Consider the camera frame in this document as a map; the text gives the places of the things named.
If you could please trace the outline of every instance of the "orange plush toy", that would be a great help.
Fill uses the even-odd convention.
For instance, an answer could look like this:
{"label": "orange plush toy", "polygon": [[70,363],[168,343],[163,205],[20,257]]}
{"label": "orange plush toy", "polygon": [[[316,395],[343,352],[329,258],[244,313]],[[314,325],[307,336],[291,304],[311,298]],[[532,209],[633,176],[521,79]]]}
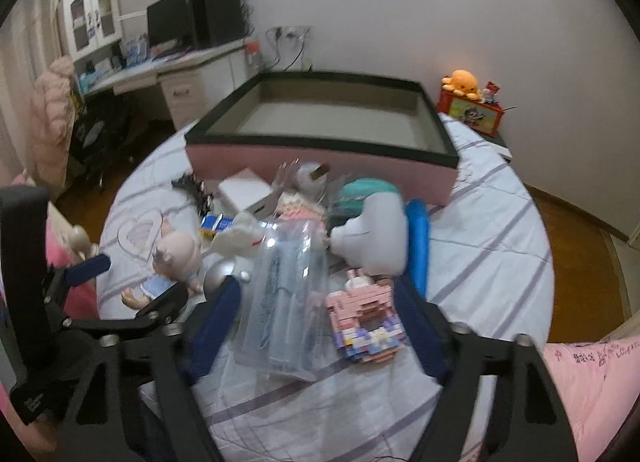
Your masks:
{"label": "orange plush toy", "polygon": [[451,76],[442,78],[442,88],[471,101],[478,101],[481,98],[478,81],[468,70],[455,70]]}

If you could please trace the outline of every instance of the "desk drawer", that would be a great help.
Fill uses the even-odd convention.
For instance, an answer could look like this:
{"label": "desk drawer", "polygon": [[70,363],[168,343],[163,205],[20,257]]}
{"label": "desk drawer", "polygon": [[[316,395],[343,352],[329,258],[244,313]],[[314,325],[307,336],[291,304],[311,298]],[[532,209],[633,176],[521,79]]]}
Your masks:
{"label": "desk drawer", "polygon": [[206,107],[204,104],[184,105],[179,107],[170,107],[170,112],[175,130],[178,131],[189,123],[193,123],[204,116],[206,114]]}
{"label": "desk drawer", "polygon": [[163,76],[160,84],[169,110],[187,105],[204,105],[204,87],[198,72]]}

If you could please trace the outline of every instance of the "bolt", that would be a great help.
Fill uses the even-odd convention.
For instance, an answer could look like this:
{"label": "bolt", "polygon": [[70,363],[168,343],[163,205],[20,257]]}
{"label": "bolt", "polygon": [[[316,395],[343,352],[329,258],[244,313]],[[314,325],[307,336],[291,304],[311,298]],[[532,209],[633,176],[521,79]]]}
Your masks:
{"label": "bolt", "polygon": [[451,330],[457,334],[469,334],[471,332],[469,325],[460,321],[452,323]]}
{"label": "bolt", "polygon": [[165,336],[177,336],[182,333],[182,324],[180,323],[170,323],[169,325],[165,325],[162,328],[162,332]]}
{"label": "bolt", "polygon": [[100,343],[101,347],[113,347],[120,342],[120,338],[116,336],[116,334],[107,334],[106,336],[102,336],[98,343]]}
{"label": "bolt", "polygon": [[513,340],[521,347],[532,347],[534,345],[531,336],[528,334],[518,334]]}

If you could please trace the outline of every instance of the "white tablecloth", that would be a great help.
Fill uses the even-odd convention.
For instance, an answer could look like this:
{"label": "white tablecloth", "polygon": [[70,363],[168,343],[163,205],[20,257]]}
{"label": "white tablecloth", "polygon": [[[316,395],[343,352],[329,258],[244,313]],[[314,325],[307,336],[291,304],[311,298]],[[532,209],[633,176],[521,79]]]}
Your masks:
{"label": "white tablecloth", "polygon": [[[481,137],[442,118],[461,162],[449,204],[430,209],[428,299],[450,321],[468,323],[482,335],[512,339],[528,333],[542,345],[551,322],[554,272],[540,214],[514,171]],[[98,278],[102,318],[134,315],[120,302],[120,291],[151,274],[149,251],[161,216],[181,230],[195,233],[198,227],[194,205],[170,184],[190,168],[183,133],[155,150],[117,194],[100,240],[113,262]],[[209,255],[204,263],[213,260]],[[333,279],[339,285],[340,273]],[[223,346],[196,392],[228,462],[409,457],[439,391],[411,349],[382,365],[352,365],[330,344],[324,357],[318,381],[309,383],[236,365],[231,345]],[[473,457],[486,428],[493,381],[484,379],[465,459]]]}

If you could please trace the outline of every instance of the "computer monitor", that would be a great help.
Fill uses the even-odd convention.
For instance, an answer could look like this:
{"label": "computer monitor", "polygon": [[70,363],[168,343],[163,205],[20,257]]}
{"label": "computer monitor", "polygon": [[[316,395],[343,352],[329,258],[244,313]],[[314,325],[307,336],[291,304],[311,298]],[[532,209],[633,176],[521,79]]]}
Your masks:
{"label": "computer monitor", "polygon": [[159,0],[146,8],[149,47],[174,38],[180,48],[193,45],[189,0]]}

